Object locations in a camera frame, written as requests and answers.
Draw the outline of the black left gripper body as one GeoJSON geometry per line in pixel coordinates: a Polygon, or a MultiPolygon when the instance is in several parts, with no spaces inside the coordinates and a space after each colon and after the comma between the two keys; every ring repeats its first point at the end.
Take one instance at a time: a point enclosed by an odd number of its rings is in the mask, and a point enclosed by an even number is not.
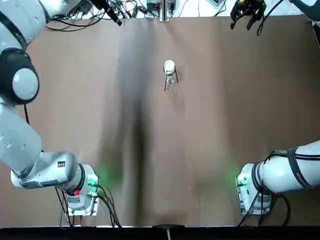
{"type": "Polygon", "coordinates": [[[90,0],[90,2],[98,9],[103,9],[106,13],[109,13],[112,10],[112,7],[107,0],[90,0]]]}

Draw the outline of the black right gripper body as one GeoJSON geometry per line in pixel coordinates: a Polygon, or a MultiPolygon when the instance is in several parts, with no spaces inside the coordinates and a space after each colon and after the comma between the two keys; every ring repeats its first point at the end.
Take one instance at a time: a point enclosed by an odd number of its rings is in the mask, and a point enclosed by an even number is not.
{"type": "Polygon", "coordinates": [[[266,3],[264,0],[236,0],[230,12],[231,17],[250,16],[257,14],[259,10],[264,12],[266,3]]]}

